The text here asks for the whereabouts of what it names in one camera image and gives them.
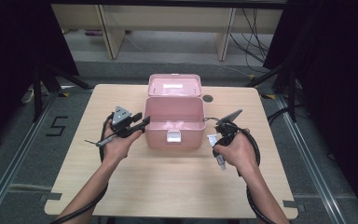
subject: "open lid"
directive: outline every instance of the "open lid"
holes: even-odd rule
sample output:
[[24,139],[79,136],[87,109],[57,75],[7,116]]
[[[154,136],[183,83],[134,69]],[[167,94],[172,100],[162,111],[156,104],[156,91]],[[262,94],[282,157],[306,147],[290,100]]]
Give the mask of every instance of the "open lid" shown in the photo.
[[149,96],[201,96],[201,81],[194,74],[154,74],[149,78]]

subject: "wooden table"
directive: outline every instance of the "wooden table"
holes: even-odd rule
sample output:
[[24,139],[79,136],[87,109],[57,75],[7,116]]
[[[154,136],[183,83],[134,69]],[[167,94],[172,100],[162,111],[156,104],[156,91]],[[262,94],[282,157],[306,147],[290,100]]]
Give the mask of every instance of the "wooden table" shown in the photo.
[[[288,218],[297,216],[296,208],[283,207],[293,201],[282,162],[275,146],[266,115],[255,89],[202,87],[212,95],[204,103],[205,116],[222,118],[243,109],[235,120],[249,128],[261,153],[260,168],[272,194]],[[146,85],[98,85],[77,128],[45,210],[58,215],[97,170],[98,148],[84,140],[97,141],[102,124],[116,106],[144,112]],[[214,121],[207,121],[202,146],[195,150],[155,150],[142,135],[112,175],[109,189],[98,203],[94,216],[123,217],[207,217],[254,218],[245,194],[245,182],[234,167],[220,169],[212,155],[206,134],[215,133]]]

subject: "pink box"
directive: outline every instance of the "pink box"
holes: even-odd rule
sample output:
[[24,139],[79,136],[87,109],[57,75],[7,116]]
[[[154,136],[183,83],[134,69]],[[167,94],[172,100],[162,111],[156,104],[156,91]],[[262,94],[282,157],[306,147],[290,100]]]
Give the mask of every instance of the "pink box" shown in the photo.
[[205,112],[197,75],[155,74],[149,79],[145,117],[146,141],[154,149],[199,148]]

